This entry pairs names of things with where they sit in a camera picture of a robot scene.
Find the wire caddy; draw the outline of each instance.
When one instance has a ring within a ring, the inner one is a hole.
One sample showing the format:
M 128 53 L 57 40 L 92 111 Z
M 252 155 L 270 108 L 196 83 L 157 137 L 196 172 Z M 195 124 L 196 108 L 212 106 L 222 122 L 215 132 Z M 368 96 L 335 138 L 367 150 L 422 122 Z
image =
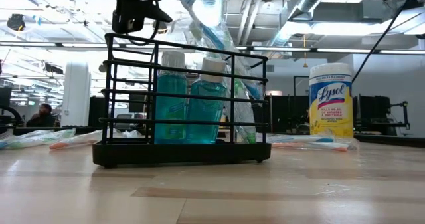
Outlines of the wire caddy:
M 105 35 L 108 45 L 108 59 L 104 61 L 106 68 L 106 88 L 102 90 L 105 96 L 105 113 L 100 119 L 103 122 L 102 141 L 94 144 L 93 162 L 104 166 L 105 168 L 114 168 L 120 164 L 156 164 L 167 162 L 214 162 L 214 163 L 237 163 L 244 160 L 256 160 L 262 162 L 270 158 L 271 144 L 266 143 L 267 123 L 240 123 L 234 121 L 234 103 L 235 102 L 250 102 L 253 104 L 262 104 L 262 120 L 265 120 L 265 105 L 268 105 L 264 100 L 249 100 L 234 97 L 235 79 L 257 80 L 266 88 L 266 62 L 267 58 L 258 55 L 249 55 L 230 51 L 221 51 L 192 45 L 182 45 L 165 41 L 157 41 L 153 39 L 145 39 L 141 37 L 133 37 L 129 35 L 120 35 L 116 33 L 108 33 Z M 149 43 L 153 49 L 152 53 L 137 51 L 135 49 L 127 49 L 126 45 L 114 43 L 114 38 L 125 39 L 128 41 L 137 41 Z M 225 55 L 225 60 L 231 66 L 230 74 L 217 72 L 208 72 L 202 70 L 189 70 L 185 68 L 173 68 L 161 66 L 158 63 L 159 50 L 183 49 L 194 51 L 205 51 L 210 53 L 218 53 L 221 56 Z M 149 55 L 150 61 L 143 62 L 137 60 L 127 60 L 115 58 L 114 51 L 135 53 L 139 55 Z M 240 76 L 235 74 L 235 57 L 243 56 L 259 60 L 258 64 L 262 65 L 262 78 L 251 76 Z M 130 80 L 117 77 L 119 66 L 130 66 L 138 68 L 146 68 L 149 70 L 148 80 Z M 231 87 L 230 98 L 219 98 L 214 96 L 194 96 L 190 94 L 166 94 L 157 92 L 157 75 L 158 70 L 168 70 L 175 72 L 184 72 L 191 74 L 207 74 L 213 76 L 223 76 L 230 78 Z M 138 90 L 118 90 L 117 83 L 125 82 L 138 83 L 147 85 L 147 91 Z M 147 97 L 146 101 L 140 100 L 120 100 L 116 99 L 116 94 L 138 94 Z M 182 120 L 156 120 L 155 119 L 155 103 L 157 96 L 177 97 L 177 98 L 197 98 L 205 100 L 222 100 L 230 101 L 230 111 L 227 111 L 229 122 L 205 122 L 205 121 L 182 121 Z M 145 105 L 146 119 L 135 118 L 114 118 L 116 102 L 139 103 Z M 116 123 L 128 124 L 143 124 L 143 130 L 138 129 L 145 134 L 143 138 L 117 138 L 114 137 L 114 125 Z M 214 124 L 230 127 L 230 142 L 217 142 L 216 144 L 154 144 L 155 124 Z M 261 127 L 262 140 L 257 140 L 256 144 L 240 144 L 235 143 L 235 126 L 256 126 Z

